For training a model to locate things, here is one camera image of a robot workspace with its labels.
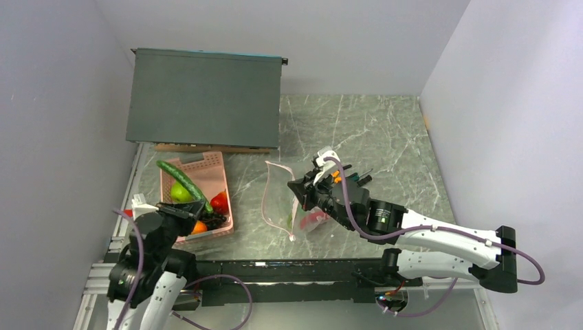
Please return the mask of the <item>red chili pepper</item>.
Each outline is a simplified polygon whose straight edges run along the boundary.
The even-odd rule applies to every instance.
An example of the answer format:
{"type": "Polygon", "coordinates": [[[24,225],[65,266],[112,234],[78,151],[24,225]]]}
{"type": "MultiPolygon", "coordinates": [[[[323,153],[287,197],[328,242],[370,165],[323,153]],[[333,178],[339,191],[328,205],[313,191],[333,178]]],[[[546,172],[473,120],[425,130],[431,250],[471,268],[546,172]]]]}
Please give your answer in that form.
{"type": "Polygon", "coordinates": [[[300,221],[300,230],[304,232],[311,232],[315,230],[320,224],[329,220],[329,216],[323,211],[315,211],[307,213],[300,221]]]}

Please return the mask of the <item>clear zip top bag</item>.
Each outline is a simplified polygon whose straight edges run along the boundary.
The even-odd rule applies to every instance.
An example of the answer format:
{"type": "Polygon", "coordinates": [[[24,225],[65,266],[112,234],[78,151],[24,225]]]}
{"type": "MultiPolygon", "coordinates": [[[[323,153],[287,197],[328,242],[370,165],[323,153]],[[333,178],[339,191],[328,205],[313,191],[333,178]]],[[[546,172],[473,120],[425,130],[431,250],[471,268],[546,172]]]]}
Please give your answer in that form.
{"type": "Polygon", "coordinates": [[[300,230],[300,221],[309,212],[321,211],[314,208],[310,211],[302,210],[293,192],[288,188],[287,182],[300,179],[301,170],[304,167],[302,162],[284,164],[281,162],[265,161],[267,167],[267,180],[261,200],[261,216],[264,222],[287,235],[291,241],[308,234],[300,230]],[[293,230],[286,226],[288,214],[295,209],[293,230]]]}

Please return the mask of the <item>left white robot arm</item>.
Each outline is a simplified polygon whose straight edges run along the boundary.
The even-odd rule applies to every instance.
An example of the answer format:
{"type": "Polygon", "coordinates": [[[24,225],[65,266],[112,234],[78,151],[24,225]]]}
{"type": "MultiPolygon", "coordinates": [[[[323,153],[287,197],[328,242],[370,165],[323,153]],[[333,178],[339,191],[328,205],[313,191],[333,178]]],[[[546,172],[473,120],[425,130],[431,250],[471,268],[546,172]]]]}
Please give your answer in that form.
{"type": "Polygon", "coordinates": [[[203,201],[157,203],[135,198],[129,243],[109,274],[108,329],[163,329],[182,289],[197,280],[196,257],[173,248],[204,213],[203,201]]]}

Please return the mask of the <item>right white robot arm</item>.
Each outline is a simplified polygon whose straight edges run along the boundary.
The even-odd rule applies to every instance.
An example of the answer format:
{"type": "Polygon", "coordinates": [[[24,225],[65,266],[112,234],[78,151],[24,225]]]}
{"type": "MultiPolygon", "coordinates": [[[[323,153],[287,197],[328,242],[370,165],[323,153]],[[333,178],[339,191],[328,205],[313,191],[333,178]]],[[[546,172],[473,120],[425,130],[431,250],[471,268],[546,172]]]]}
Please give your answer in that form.
{"type": "Polygon", "coordinates": [[[287,182],[304,211],[321,209],[371,243],[390,244],[379,266],[387,285],[423,276],[476,281],[493,292],[518,291],[516,231],[474,230],[432,219],[404,206],[373,199],[354,181],[315,181],[311,171],[287,182]]]}

